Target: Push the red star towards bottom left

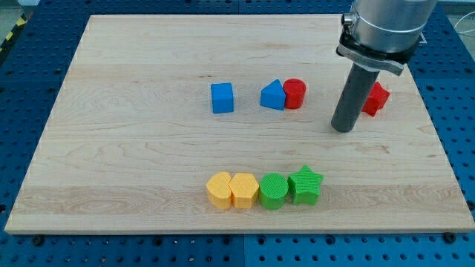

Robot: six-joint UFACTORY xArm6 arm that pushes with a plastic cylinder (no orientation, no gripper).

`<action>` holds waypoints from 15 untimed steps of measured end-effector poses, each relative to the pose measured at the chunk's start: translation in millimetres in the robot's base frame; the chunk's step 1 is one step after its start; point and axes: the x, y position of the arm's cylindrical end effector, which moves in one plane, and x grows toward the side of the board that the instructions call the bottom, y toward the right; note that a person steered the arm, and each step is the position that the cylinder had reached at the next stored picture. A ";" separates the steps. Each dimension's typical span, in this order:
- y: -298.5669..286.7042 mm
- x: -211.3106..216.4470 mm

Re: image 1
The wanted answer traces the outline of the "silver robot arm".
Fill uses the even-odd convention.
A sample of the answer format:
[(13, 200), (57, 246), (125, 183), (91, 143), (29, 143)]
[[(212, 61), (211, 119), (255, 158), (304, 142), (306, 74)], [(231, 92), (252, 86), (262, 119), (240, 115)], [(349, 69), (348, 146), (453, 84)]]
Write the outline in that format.
[(341, 15), (336, 53), (366, 71), (400, 75), (437, 0), (355, 0)]

